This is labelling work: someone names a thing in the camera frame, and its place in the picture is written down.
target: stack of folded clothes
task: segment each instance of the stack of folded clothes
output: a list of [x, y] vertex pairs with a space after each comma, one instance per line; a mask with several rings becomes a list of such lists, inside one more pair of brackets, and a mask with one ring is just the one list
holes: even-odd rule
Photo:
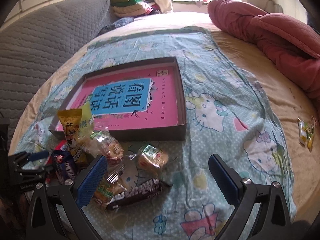
[[159, 14], [154, 0], [111, 0], [114, 14], [120, 18]]

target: purple snack package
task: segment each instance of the purple snack package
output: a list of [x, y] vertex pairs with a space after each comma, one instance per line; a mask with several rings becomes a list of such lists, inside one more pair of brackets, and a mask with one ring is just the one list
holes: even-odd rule
[[52, 160], [60, 184], [63, 184], [67, 179], [76, 178], [77, 168], [70, 152], [53, 150]]

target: metal screw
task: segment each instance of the metal screw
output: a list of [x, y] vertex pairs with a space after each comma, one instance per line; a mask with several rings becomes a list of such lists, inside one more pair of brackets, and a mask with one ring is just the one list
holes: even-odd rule
[[67, 186], [70, 186], [71, 184], [73, 183], [73, 180], [72, 179], [67, 179], [64, 184], [67, 185]]
[[247, 185], [252, 183], [251, 179], [249, 178], [244, 178], [242, 181], [244, 184], [247, 184]]
[[43, 186], [42, 183], [38, 183], [38, 184], [36, 185], [36, 188], [37, 188], [37, 189], [40, 189], [40, 188], [42, 188], [42, 186]]
[[274, 183], [272, 183], [272, 185], [273, 185], [274, 187], [281, 187], [280, 183], [277, 182], [277, 181], [275, 181]]

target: blue flower print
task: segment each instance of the blue flower print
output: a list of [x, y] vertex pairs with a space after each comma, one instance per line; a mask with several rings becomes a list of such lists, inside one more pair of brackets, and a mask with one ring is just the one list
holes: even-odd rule
[[226, 116], [228, 115], [227, 108], [218, 100], [215, 100], [214, 105], [216, 106], [217, 109], [217, 114], [220, 116]]
[[155, 217], [153, 222], [155, 224], [154, 232], [158, 235], [162, 235], [162, 233], [167, 229], [167, 218], [161, 214]]

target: chocolate bar wrapper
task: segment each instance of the chocolate bar wrapper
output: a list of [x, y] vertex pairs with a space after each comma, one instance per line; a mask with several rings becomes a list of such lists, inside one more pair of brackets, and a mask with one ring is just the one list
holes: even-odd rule
[[75, 179], [77, 168], [72, 155], [68, 151], [52, 151], [53, 166], [60, 184], [67, 179]]
[[114, 195], [107, 206], [107, 210], [114, 210], [148, 198], [159, 195], [164, 188], [170, 185], [159, 179], [149, 179], [137, 187]]

